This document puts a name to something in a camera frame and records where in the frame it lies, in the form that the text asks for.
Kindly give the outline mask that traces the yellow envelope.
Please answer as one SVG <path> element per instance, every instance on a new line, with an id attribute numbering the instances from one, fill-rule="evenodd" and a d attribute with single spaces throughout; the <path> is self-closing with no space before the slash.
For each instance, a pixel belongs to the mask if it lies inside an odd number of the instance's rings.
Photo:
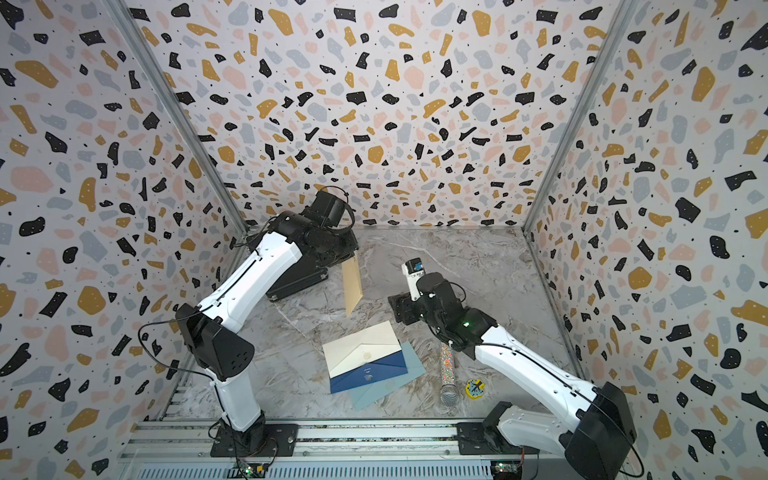
<path id="1" fill-rule="evenodd" d="M 362 280 L 358 257 L 354 254 L 350 259 L 341 264 L 342 285 L 346 316 L 350 317 L 363 298 Z"/>

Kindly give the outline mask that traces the cream white envelope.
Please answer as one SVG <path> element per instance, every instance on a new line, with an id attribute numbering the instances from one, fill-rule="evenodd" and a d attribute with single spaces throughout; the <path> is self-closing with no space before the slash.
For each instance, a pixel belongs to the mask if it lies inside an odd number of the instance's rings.
<path id="1" fill-rule="evenodd" d="M 401 350 L 389 321 L 381 322 L 323 345 L 331 378 Z"/>

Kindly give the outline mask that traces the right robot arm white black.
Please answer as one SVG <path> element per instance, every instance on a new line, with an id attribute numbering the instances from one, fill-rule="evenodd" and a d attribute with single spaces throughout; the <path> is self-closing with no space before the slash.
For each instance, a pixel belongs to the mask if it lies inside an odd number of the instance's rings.
<path id="1" fill-rule="evenodd" d="M 426 324 L 443 344 L 500 372 L 546 407 L 533 412 L 499 402 L 483 421 L 488 443 L 558 454 L 584 479 L 622 473 L 637 433 L 619 387 L 598 387 L 550 363 L 494 318 L 463 305 L 441 274 L 410 275 L 407 281 L 408 292 L 388 299 L 397 322 Z"/>

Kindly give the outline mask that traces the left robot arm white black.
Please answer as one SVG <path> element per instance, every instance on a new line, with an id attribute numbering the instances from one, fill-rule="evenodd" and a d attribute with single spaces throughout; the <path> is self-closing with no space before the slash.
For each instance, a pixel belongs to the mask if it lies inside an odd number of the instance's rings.
<path id="1" fill-rule="evenodd" d="M 245 244 L 249 254 L 232 275 L 197 305 L 176 313 L 184 343 L 212 378 L 223 410 L 223 429 L 253 452 L 266 439 L 265 415 L 251 383 L 254 346 L 241 337 L 262 299 L 277 301 L 325 281 L 330 267 L 351 259 L 358 242 L 344 217 L 353 217 L 348 194 L 322 188 L 300 213 L 267 221 Z"/>

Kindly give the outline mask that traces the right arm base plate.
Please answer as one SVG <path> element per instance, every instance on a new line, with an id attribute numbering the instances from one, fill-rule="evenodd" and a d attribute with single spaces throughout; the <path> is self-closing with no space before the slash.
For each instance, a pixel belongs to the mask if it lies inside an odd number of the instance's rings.
<path id="1" fill-rule="evenodd" d="M 516 446 L 507 442 L 501 434 L 482 422 L 459 422 L 456 424 L 456 439 L 461 455 L 522 455 L 538 454 L 539 449 Z"/>

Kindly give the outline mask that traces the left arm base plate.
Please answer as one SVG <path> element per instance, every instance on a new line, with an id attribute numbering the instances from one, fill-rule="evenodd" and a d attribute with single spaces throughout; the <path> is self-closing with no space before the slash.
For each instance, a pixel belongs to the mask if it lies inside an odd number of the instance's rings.
<path id="1" fill-rule="evenodd" d="M 221 425 L 214 437 L 213 458 L 291 457 L 299 425 L 293 423 L 254 424 L 245 432 Z"/>

